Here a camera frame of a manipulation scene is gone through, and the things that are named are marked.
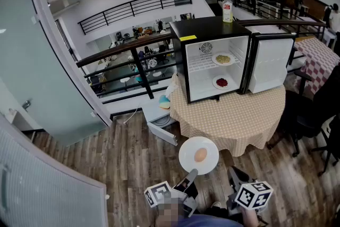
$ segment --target red checkered tablecloth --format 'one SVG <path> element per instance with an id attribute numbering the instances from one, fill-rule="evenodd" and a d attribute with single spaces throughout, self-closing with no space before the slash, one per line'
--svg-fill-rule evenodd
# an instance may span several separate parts
<path id="1" fill-rule="evenodd" d="M 317 38 L 297 42 L 295 48 L 307 58 L 301 71 L 312 77 L 305 87 L 315 94 L 340 62 L 340 57 Z"/>

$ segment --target white plate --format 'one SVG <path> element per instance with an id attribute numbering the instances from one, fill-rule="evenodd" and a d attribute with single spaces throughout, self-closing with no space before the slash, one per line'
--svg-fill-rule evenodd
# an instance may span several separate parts
<path id="1" fill-rule="evenodd" d="M 228 57 L 230 58 L 230 62 L 228 62 L 228 63 L 219 63 L 219 62 L 216 60 L 216 57 L 217 57 L 218 55 L 228 56 Z M 212 61 L 213 61 L 214 63 L 216 63 L 217 65 L 231 65 L 231 64 L 233 64 L 233 63 L 235 62 L 235 58 L 234 58 L 234 56 L 233 56 L 232 54 L 230 54 L 230 53 L 219 52 L 219 53 L 216 53 L 216 54 L 213 55 Z"/>
<path id="2" fill-rule="evenodd" d="M 194 157 L 197 150 L 205 148 L 207 157 L 202 162 L 196 162 Z M 214 142 L 202 136 L 189 138 L 180 148 L 179 159 L 181 166 L 190 172 L 198 170 L 198 175 L 207 174 L 212 171 L 218 163 L 218 149 Z"/>
<path id="3" fill-rule="evenodd" d="M 221 79 L 221 78 L 222 78 L 222 79 L 225 79 L 225 80 L 228 82 L 228 85 L 227 85 L 227 86 L 222 87 L 222 86 L 217 85 L 216 81 L 217 81 L 218 79 Z M 215 88 L 219 89 L 219 90 L 228 90 L 228 89 L 230 89 L 230 79 L 229 79 L 228 76 L 220 75 L 220 76 L 214 77 L 214 78 L 212 79 L 212 85 L 213 85 Z"/>

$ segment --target open fridge door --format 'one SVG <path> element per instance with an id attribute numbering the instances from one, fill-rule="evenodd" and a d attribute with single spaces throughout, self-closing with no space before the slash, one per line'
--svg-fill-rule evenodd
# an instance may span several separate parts
<path id="1" fill-rule="evenodd" d="M 289 33 L 252 35 L 247 89 L 258 93 L 283 84 L 295 37 L 296 35 Z"/>

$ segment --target blue shirt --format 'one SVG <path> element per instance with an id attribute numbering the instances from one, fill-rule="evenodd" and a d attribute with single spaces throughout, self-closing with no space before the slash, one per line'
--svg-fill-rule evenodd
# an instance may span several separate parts
<path id="1" fill-rule="evenodd" d="M 221 217 L 193 214 L 179 220 L 177 227 L 242 227 L 243 225 Z"/>

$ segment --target plate of red food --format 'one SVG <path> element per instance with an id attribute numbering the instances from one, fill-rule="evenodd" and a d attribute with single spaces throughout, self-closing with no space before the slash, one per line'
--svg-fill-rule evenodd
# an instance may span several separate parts
<path id="1" fill-rule="evenodd" d="M 224 75 L 214 77 L 212 80 L 212 85 L 214 85 L 215 88 L 220 90 L 228 90 L 230 88 L 228 77 Z"/>

